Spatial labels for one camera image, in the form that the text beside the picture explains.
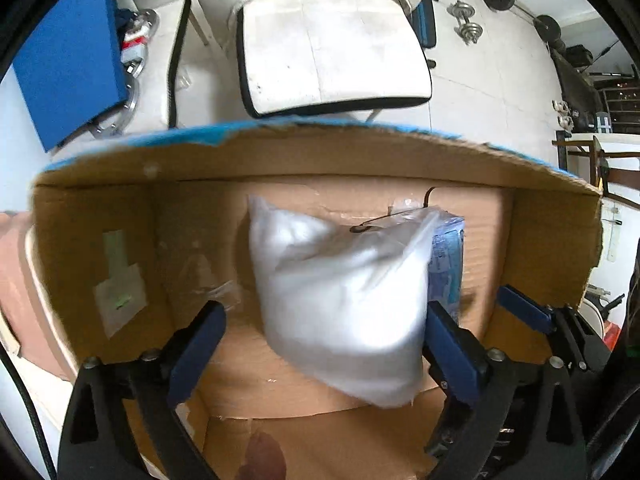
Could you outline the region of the white quilted chair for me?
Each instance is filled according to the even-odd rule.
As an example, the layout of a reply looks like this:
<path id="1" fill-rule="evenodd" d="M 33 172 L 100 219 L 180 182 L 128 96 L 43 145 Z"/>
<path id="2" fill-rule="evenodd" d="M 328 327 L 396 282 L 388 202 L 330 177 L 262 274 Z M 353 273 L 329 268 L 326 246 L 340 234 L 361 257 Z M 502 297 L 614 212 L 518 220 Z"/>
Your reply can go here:
<path id="1" fill-rule="evenodd" d="M 134 80 L 126 134 L 178 126 L 179 64 L 191 0 L 113 0 L 126 18 L 120 60 Z"/>

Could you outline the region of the blue foam mat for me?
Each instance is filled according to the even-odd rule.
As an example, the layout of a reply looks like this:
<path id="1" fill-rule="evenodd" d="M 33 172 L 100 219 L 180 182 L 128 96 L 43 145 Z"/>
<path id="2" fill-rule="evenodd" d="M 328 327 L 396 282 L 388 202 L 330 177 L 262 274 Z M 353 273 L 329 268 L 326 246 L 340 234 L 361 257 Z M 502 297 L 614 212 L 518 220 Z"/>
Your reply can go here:
<path id="1" fill-rule="evenodd" d="M 60 0 L 13 62 L 40 144 L 50 151 L 126 100 L 112 0 Z"/>

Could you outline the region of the open cardboard box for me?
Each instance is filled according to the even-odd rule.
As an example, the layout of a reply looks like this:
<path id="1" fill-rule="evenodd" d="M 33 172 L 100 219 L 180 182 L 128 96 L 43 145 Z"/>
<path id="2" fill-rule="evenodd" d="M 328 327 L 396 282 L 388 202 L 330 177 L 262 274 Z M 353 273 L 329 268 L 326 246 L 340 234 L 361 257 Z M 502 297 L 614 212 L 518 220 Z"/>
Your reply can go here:
<path id="1" fill-rule="evenodd" d="M 38 275 L 64 356 L 124 362 L 206 301 L 227 328 L 178 413 L 220 478 L 255 434 L 291 479 L 422 479 L 444 397 L 418 358 L 438 249 L 435 210 L 464 222 L 461 324 L 511 359 L 546 338 L 497 302 L 582 299 L 601 253 L 601 195 L 488 144 L 408 128 L 272 120 L 100 143 L 32 190 Z"/>

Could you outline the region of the blue black weight bench pad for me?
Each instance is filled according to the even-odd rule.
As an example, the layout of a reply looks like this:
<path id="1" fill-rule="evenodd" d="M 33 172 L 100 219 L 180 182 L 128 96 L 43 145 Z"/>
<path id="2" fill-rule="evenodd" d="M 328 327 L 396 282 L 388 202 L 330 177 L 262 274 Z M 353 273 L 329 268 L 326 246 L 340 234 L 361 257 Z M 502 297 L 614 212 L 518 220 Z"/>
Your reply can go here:
<path id="1" fill-rule="evenodd" d="M 434 3 L 438 0 L 421 0 L 409 14 L 409 22 L 423 49 L 436 46 L 436 22 Z"/>

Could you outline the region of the white padded chair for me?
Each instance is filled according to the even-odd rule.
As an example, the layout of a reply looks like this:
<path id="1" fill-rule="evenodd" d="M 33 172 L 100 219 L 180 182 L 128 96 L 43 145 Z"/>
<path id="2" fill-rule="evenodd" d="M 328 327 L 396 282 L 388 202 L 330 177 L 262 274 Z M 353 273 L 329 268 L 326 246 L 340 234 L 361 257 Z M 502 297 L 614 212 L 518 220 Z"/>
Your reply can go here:
<path id="1" fill-rule="evenodd" d="M 238 14 L 235 45 L 254 118 L 415 107 L 433 96 L 397 0 L 252 0 Z"/>

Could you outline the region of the light blue tissue pack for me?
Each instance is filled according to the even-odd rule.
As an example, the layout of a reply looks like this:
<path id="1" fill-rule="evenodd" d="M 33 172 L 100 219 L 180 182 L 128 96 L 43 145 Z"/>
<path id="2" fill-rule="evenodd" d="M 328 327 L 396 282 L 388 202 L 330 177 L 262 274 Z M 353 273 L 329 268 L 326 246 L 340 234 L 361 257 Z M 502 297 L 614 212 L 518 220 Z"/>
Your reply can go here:
<path id="1" fill-rule="evenodd" d="M 464 219 L 443 211 L 432 240 L 427 299 L 437 301 L 454 322 L 459 321 L 463 252 Z"/>

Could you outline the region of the dark wooden chair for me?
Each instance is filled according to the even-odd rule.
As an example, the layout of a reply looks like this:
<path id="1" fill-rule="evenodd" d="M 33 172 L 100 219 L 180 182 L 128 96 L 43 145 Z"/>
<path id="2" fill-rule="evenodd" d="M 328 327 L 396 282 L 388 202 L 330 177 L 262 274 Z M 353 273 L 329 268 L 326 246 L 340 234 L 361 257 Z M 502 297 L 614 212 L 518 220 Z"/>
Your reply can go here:
<path id="1" fill-rule="evenodd" d="M 611 191 L 611 185 L 629 188 L 634 192 L 639 191 L 638 169 L 611 166 L 611 162 L 619 162 L 623 159 L 639 160 L 638 151 L 607 151 L 594 133 L 586 133 L 578 138 L 578 134 L 569 134 L 565 130 L 558 130 L 551 144 L 558 151 L 559 167 L 562 170 L 568 170 L 570 157 L 585 159 L 589 169 L 587 181 L 601 192 L 603 198 L 634 210 L 639 209 L 639 203 L 636 200 Z"/>

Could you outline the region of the white soft pillow pack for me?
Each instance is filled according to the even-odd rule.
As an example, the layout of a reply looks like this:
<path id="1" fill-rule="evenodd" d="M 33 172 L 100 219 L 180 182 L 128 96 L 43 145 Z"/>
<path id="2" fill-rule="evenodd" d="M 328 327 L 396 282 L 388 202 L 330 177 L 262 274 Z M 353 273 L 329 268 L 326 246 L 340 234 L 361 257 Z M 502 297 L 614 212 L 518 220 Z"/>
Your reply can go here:
<path id="1" fill-rule="evenodd" d="M 422 208 L 355 232 L 248 201 L 250 258 L 269 347 L 302 373 L 380 408 L 423 382 L 428 264 L 442 210 Z"/>

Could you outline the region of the chrome dumbbell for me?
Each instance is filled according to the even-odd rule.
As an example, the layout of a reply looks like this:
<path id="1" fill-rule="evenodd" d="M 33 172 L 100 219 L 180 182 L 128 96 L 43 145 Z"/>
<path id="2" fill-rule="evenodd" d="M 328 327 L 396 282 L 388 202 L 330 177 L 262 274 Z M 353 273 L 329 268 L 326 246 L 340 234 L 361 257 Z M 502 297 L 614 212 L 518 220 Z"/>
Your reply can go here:
<path id="1" fill-rule="evenodd" d="M 480 36 L 483 35 L 483 27 L 472 21 L 475 9 L 469 3 L 457 0 L 448 6 L 447 11 L 457 20 L 458 26 L 454 31 L 464 43 L 477 44 Z"/>

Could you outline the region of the patterned tablecloth mat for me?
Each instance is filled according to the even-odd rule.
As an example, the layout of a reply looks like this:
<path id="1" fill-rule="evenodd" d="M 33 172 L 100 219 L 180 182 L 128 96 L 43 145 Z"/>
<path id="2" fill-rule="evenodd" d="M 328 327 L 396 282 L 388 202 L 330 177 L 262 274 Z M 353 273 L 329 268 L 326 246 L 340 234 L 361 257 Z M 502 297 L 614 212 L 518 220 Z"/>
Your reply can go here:
<path id="1" fill-rule="evenodd" d="M 23 358 L 65 380 L 77 374 L 75 359 L 61 336 L 39 275 L 32 215 L 1 214 L 1 343 Z"/>

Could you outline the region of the floor barbell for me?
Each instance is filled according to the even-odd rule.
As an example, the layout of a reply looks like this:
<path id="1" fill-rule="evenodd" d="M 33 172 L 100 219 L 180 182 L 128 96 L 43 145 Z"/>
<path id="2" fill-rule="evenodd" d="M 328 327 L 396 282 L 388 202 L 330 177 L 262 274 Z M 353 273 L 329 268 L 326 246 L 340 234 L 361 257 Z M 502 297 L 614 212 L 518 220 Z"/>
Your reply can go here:
<path id="1" fill-rule="evenodd" d="M 526 15 L 533 23 L 540 39 L 547 44 L 553 44 L 561 39 L 561 27 L 552 16 L 535 14 L 523 6 L 518 0 L 483 0 L 490 10 L 506 12 L 515 9 Z"/>

